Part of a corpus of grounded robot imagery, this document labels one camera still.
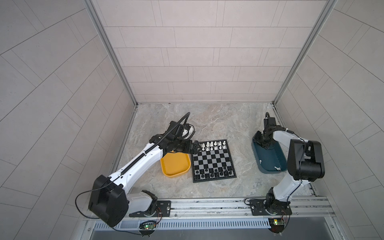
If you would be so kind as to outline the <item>yellow plastic tray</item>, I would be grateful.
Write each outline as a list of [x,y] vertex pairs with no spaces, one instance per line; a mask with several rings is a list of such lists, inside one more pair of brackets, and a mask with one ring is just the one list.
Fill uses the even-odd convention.
[[160,162],[162,172],[168,178],[184,175],[191,168],[190,155],[183,153],[167,153]]

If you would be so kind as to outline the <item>black white chess board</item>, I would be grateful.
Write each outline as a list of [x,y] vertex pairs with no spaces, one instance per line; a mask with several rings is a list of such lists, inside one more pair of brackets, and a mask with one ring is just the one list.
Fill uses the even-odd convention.
[[234,163],[227,140],[199,142],[201,151],[192,155],[193,182],[236,178]]

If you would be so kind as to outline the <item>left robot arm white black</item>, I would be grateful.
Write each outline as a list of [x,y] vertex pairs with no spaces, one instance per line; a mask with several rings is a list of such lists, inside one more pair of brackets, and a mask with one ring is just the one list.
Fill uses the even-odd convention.
[[167,131],[152,136],[144,149],[128,164],[108,177],[101,175],[93,184],[88,209],[109,227],[115,227],[127,214],[152,216],[157,197],[149,191],[131,194],[135,182],[168,153],[197,154],[198,141],[192,141],[193,125],[171,121]]

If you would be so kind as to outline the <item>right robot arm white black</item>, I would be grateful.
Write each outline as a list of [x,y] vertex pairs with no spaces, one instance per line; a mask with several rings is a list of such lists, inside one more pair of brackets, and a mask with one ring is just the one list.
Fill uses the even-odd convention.
[[325,175],[321,143],[303,139],[278,125],[269,113],[264,118],[264,130],[254,135],[252,147],[262,173],[286,172],[284,178],[270,188],[263,202],[254,205],[269,215],[290,215],[292,195]]

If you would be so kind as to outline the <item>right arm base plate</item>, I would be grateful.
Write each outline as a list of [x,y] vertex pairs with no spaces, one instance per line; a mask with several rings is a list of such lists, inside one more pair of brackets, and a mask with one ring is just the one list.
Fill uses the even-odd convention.
[[268,201],[266,199],[249,199],[248,205],[251,207],[253,216],[290,216],[292,210],[290,202],[280,202],[277,200]]

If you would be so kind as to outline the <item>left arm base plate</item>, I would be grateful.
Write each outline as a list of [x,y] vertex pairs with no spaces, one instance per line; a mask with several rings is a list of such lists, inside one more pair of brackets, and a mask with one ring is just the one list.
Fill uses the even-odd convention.
[[151,218],[151,217],[169,217],[171,210],[171,201],[156,201],[156,203],[152,203],[148,210],[144,212],[135,212],[129,214],[131,218]]

